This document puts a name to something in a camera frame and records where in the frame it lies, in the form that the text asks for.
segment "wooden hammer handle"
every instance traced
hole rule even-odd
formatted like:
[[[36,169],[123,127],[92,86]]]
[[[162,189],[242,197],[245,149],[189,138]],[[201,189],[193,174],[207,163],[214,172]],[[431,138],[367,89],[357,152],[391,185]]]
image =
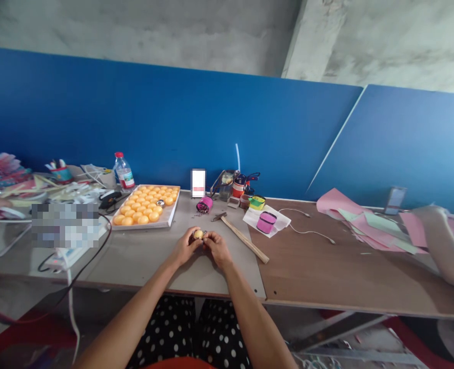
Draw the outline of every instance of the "wooden hammer handle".
[[[230,223],[227,219],[225,219],[225,217],[222,217],[222,220],[223,220],[223,223],[225,223],[227,225],[227,227],[229,227],[236,235],[237,237],[243,242],[246,244],[247,247],[249,247],[251,249],[252,252],[254,252],[256,254],[256,256],[263,262],[263,263],[267,263],[269,262],[269,257],[267,257],[260,249],[258,249],[251,241],[249,241],[247,239],[246,236],[244,236],[244,234],[239,231],[236,227],[234,227],[232,225],[232,223]]]

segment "white paper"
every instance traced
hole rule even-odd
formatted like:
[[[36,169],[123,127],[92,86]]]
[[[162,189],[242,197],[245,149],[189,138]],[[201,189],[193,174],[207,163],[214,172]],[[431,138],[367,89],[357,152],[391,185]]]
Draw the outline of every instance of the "white paper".
[[[258,220],[259,220],[259,217],[261,216],[261,213],[264,211],[271,213],[277,217],[277,221],[275,222],[274,227],[269,234],[261,232],[258,229]],[[247,224],[249,224],[251,227],[253,227],[255,230],[257,230],[261,234],[264,234],[268,238],[273,237],[278,231],[281,231],[282,229],[287,228],[291,222],[290,218],[286,217],[282,213],[277,212],[275,209],[273,209],[272,207],[270,207],[268,205],[264,205],[262,210],[254,210],[252,208],[249,208],[247,210],[246,214],[244,215],[243,220]]]

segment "metal hammer head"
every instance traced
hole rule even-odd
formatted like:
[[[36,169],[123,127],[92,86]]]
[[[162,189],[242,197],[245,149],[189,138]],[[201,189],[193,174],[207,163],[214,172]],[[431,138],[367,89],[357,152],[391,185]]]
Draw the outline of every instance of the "metal hammer head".
[[[227,213],[222,213],[222,214],[219,214],[217,215],[215,218],[213,218],[211,221],[217,221],[219,220],[221,217],[224,217],[224,216],[227,216]]]

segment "hammer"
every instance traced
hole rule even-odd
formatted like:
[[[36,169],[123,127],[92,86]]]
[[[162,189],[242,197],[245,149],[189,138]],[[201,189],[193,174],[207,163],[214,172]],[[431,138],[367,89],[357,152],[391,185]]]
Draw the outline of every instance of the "hammer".
[[[236,235],[237,237],[243,242],[245,243],[245,245],[247,247],[249,247],[251,249],[252,252],[254,252],[256,254],[256,256],[263,262],[263,263],[267,263],[269,262],[269,258],[260,250],[258,249],[251,241],[249,241],[247,239],[246,236],[244,236],[244,234],[239,231],[236,227],[234,227],[232,225],[232,223],[230,223],[227,219],[225,219],[225,217],[227,216],[227,213],[222,213],[222,214],[219,214],[217,215],[215,218],[213,218],[211,221],[217,221],[219,219],[223,220],[223,223],[225,223],[227,225],[227,227],[229,227]]]

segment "concrete wall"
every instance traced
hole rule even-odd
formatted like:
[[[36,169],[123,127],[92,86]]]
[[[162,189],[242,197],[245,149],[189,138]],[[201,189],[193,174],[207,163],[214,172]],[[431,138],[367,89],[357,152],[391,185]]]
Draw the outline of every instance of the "concrete wall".
[[[280,76],[300,0],[0,0],[0,47]]]
[[[287,78],[454,92],[454,0],[304,0]]]

